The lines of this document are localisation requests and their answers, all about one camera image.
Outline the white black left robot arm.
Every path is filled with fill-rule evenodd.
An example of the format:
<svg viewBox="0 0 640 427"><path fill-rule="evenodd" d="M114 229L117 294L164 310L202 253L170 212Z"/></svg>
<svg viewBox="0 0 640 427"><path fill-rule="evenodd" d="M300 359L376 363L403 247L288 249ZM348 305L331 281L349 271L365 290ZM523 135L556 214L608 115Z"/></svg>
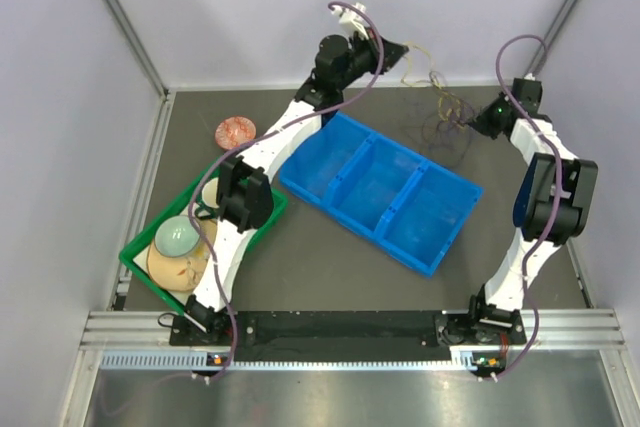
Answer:
<svg viewBox="0 0 640 427"><path fill-rule="evenodd" d="M234 328L233 282L245 251L274 210L271 182L286 160L347 105L344 91L364 75L377 79L408 52L367 28L345 38L322 39L310 76L284 114L260 138L230 149L213 168L217 177L216 237L205 242L210 255L184 315L205 343L216 343Z"/></svg>

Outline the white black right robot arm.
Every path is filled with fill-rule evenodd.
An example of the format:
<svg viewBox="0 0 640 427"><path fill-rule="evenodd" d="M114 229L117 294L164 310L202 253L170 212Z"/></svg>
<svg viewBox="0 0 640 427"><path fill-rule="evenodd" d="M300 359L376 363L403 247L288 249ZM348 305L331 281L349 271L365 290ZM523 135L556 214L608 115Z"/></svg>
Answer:
<svg viewBox="0 0 640 427"><path fill-rule="evenodd" d="M593 199L598 166L569 151L549 117L538 113L542 94L533 75L516 78L508 94L470 122L481 135L505 135L527 164L513 207L511 245L497 272L470 300L467 331L481 343L518 335L525 294L546 261L583 232Z"/></svg>

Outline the blue three-compartment bin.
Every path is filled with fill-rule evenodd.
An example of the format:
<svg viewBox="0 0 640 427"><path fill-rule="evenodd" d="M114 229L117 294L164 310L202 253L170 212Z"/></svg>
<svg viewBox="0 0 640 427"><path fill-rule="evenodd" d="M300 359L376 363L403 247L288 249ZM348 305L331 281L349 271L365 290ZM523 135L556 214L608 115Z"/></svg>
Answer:
<svg viewBox="0 0 640 427"><path fill-rule="evenodd" d="M338 114L283 164L300 199L432 276L480 200L477 184Z"/></svg>

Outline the pale green glass bowl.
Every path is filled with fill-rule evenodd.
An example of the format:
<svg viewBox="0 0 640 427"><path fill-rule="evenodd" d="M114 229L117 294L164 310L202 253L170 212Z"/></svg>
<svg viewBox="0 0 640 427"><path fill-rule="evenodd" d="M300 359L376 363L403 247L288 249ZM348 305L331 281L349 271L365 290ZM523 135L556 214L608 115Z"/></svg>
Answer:
<svg viewBox="0 0 640 427"><path fill-rule="evenodd" d="M176 215L165 220L157 229L154 244L164 257L184 257L195 249L199 234L186 215Z"/></svg>

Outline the green plastic tray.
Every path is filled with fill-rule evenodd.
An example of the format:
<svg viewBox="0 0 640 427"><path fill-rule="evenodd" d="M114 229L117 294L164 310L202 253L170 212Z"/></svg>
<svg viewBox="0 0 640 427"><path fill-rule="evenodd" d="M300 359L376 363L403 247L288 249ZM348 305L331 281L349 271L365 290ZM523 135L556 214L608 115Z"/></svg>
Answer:
<svg viewBox="0 0 640 427"><path fill-rule="evenodd" d="M150 278L138 266L134 258L142 253L151 241L153 232L171 215L179 214L187 208L193 192L199 182L205 178L223 178L223 206L216 208L216 220L222 213L226 220L238 221L244 233L251 231L253 236L246 249L251 250L258 241L275 225L283 214L288 199L281 192L271 188L265 173L257 173L256 169L239 160L229 158L221 163L212 173L202 172L179 193L139 234L134 237L120 252L119 259L135 276L160 297L170 309L182 314L190 293L172 293L152 284Z"/></svg>

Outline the tan wooden plate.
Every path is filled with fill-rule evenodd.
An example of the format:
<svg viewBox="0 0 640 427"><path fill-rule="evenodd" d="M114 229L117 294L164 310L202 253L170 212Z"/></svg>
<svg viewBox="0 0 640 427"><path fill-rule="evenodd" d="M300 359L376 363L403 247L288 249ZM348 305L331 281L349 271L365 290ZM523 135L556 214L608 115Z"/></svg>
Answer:
<svg viewBox="0 0 640 427"><path fill-rule="evenodd" d="M195 249L179 258L162 256L155 247L154 236L147 253L147 272L151 280L165 290L193 291L199 284L210 257L209 249L200 234Z"/></svg>

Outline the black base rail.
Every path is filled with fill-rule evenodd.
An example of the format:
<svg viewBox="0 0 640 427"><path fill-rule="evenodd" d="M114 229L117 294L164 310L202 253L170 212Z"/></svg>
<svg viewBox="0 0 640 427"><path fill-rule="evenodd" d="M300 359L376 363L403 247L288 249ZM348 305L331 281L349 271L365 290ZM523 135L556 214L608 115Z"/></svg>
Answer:
<svg viewBox="0 0 640 427"><path fill-rule="evenodd" d="M226 314L204 332L177 317L169 344L175 347L229 347L237 341L236 362L393 362L449 358L452 347L497 351L522 346L521 319L509 328L473 322L467 313L440 311L243 311L234 335Z"/></svg>

